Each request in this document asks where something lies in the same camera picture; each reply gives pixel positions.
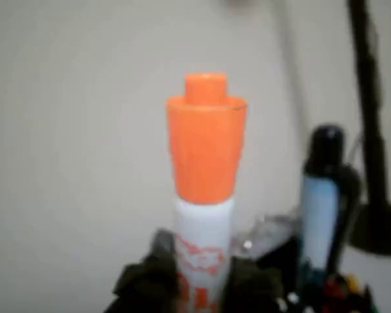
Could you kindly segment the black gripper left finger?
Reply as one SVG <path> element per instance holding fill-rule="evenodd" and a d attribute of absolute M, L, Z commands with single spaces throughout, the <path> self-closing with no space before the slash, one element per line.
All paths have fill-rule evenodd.
<path fill-rule="evenodd" d="M 117 279 L 113 312 L 176 312 L 179 294 L 173 233 L 154 233 L 149 252 L 138 263 L 126 265 Z"/>

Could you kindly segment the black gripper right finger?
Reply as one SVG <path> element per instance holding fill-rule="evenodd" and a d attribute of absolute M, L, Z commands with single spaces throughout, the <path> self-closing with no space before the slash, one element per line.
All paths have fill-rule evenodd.
<path fill-rule="evenodd" d="M 226 286 L 226 311 L 238 313 L 279 312 L 282 273 L 275 267 L 260 268 L 256 262 L 233 257 Z"/>

